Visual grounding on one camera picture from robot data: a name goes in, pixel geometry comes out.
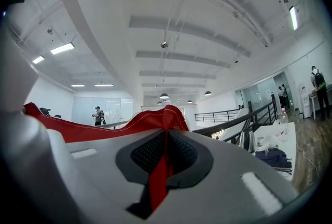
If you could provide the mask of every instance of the red fabric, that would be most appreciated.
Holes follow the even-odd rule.
[[[125,127],[116,130],[92,127],[43,115],[33,103],[25,104],[26,114],[38,119],[47,129],[59,131],[66,143],[107,139],[143,132],[154,128],[170,128],[189,131],[181,111],[172,105],[157,111],[137,114]]]
[[[173,175],[173,167],[167,155],[168,129],[189,131],[181,111],[172,105],[167,105],[158,111],[144,111],[137,114],[125,127],[116,130],[91,127],[89,125],[68,122],[58,118],[43,115],[37,106],[28,103],[25,106],[26,114],[35,117],[48,129],[59,131],[66,143],[83,142],[106,139],[134,134],[153,128],[163,128],[165,134],[165,151],[156,168],[149,176],[149,190],[151,209],[154,211],[167,196],[166,180]]]

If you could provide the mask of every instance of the white table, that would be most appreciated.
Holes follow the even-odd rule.
[[[264,137],[263,146],[260,147],[260,149],[257,149],[257,151],[264,150],[267,146],[267,143],[265,142],[265,139],[271,135],[274,136],[281,132],[281,125],[280,124],[274,124],[274,125],[267,125],[262,126],[257,129],[257,131],[254,133],[256,145],[257,145],[257,138],[258,137]],[[296,134],[295,134],[295,124],[293,122],[290,122],[288,124],[288,134],[287,135],[281,135],[278,138],[278,149],[282,150],[286,153],[287,158],[291,159],[290,162],[292,163],[292,174],[286,172],[279,172],[286,180],[291,181],[293,179],[294,170],[295,170],[295,161],[296,161]]]

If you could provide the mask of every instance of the person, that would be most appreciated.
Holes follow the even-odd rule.
[[[287,108],[289,108],[289,99],[288,99],[288,94],[287,94],[287,89],[285,87],[285,84],[282,84],[282,91],[284,92],[285,104],[286,104]]]
[[[280,99],[280,105],[283,108],[285,106],[285,103],[284,103],[284,92],[283,92],[283,90],[282,90],[282,88],[280,86],[279,86],[278,94],[279,94],[279,99]]]
[[[328,103],[327,98],[327,90],[326,90],[326,82],[323,76],[323,73],[320,72],[316,66],[311,67],[311,83],[315,88],[315,91],[317,92],[318,101],[320,103],[321,108],[321,119],[322,121],[325,120],[325,113],[324,113],[324,101],[326,106],[326,115],[327,118],[330,118],[330,105]]]
[[[95,123],[94,123],[94,125],[98,126],[98,125],[102,124],[102,118],[100,117],[100,114],[101,114],[100,107],[97,106],[95,108],[95,110],[96,110],[96,113],[93,114],[92,116],[95,117]]]

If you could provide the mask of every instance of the doorway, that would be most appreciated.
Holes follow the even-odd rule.
[[[280,100],[281,104],[283,104],[282,106],[288,110],[294,110],[293,97],[285,73],[282,72],[281,74],[273,77],[273,79],[278,91],[279,87],[283,88],[282,85],[285,86],[284,99]]]

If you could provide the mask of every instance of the glass wall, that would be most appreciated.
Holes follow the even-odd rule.
[[[248,107],[248,102],[251,102],[253,110],[258,110],[270,103],[272,101],[272,94],[274,94],[277,111],[281,112],[279,94],[273,78],[242,89],[241,94],[244,107]],[[267,109],[262,111],[258,117],[264,115],[266,112]]]
[[[74,97],[72,121],[94,125],[92,114],[97,106],[104,111],[106,124],[128,121],[133,116],[133,99]]]

